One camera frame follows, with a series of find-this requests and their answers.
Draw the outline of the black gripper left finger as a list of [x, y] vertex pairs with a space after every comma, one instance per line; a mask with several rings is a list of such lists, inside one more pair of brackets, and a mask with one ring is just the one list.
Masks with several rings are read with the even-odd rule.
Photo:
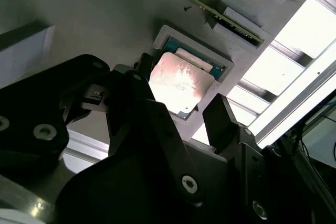
[[1, 89], [1, 168], [42, 173], [54, 167], [69, 142], [67, 126], [92, 111], [106, 115], [109, 156], [145, 149], [164, 166], [177, 194], [200, 206], [193, 161], [149, 87], [152, 57], [134, 68], [110, 69], [81, 55]]

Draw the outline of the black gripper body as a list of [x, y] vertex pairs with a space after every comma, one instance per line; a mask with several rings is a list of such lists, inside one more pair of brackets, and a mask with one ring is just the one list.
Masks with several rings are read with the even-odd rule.
[[114, 155], [75, 175], [56, 201], [56, 223], [232, 223], [227, 163], [190, 143], [200, 206], [179, 196], [155, 155]]

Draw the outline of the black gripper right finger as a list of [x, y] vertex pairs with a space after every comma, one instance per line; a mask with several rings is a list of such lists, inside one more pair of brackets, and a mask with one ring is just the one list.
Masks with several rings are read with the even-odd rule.
[[203, 111], [209, 143], [227, 160], [228, 218], [231, 223], [304, 223], [307, 203], [277, 147], [261, 149], [240, 125], [228, 100], [215, 95]]

